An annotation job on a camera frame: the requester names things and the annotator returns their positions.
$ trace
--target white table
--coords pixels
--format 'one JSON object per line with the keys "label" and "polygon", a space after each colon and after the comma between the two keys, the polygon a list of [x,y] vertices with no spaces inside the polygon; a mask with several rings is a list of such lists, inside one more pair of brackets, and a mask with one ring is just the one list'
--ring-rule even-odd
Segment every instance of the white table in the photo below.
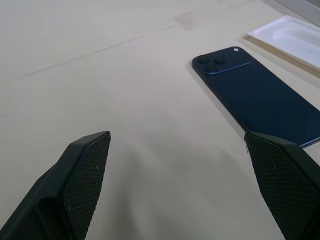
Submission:
{"label": "white table", "polygon": [[242,47],[320,109],[318,73],[244,39],[299,16],[272,0],[0,6],[0,226],[70,142],[111,131],[88,240],[284,239],[244,132],[190,62]]}

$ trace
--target camera lens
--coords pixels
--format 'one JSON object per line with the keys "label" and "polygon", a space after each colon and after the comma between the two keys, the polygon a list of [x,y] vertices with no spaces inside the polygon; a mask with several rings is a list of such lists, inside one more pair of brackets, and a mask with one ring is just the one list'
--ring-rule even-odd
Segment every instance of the camera lens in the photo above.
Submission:
{"label": "camera lens", "polygon": [[205,70],[212,73],[218,70],[218,66],[214,63],[209,63],[205,66]]}
{"label": "camera lens", "polygon": [[213,58],[213,61],[216,63],[216,64],[224,64],[226,63],[226,59],[223,57],[223,56],[215,56]]}
{"label": "camera lens", "polygon": [[196,59],[201,64],[206,64],[210,62],[210,57],[208,55],[201,55],[201,56],[198,56]]}

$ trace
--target smartphone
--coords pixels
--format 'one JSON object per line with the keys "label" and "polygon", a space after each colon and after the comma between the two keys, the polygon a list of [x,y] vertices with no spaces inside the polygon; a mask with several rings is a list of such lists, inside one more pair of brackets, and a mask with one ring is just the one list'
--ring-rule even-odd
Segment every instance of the smartphone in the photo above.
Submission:
{"label": "smartphone", "polygon": [[243,130],[301,147],[320,140],[320,112],[242,48],[197,56],[192,67]]}

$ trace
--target white plastic tray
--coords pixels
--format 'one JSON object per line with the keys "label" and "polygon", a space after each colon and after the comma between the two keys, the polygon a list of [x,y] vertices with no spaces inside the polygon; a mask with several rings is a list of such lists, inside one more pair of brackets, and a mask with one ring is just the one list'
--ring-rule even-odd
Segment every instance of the white plastic tray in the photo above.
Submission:
{"label": "white plastic tray", "polygon": [[248,33],[320,71],[320,28],[283,16]]}

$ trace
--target dark blue smartphone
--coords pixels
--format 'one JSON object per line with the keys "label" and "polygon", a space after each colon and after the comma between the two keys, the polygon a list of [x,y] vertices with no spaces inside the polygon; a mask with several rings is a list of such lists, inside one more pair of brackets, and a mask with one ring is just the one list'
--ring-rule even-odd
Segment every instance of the dark blue smartphone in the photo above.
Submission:
{"label": "dark blue smartphone", "polygon": [[245,131],[301,147],[320,140],[320,112],[242,48],[200,55],[192,67]]}

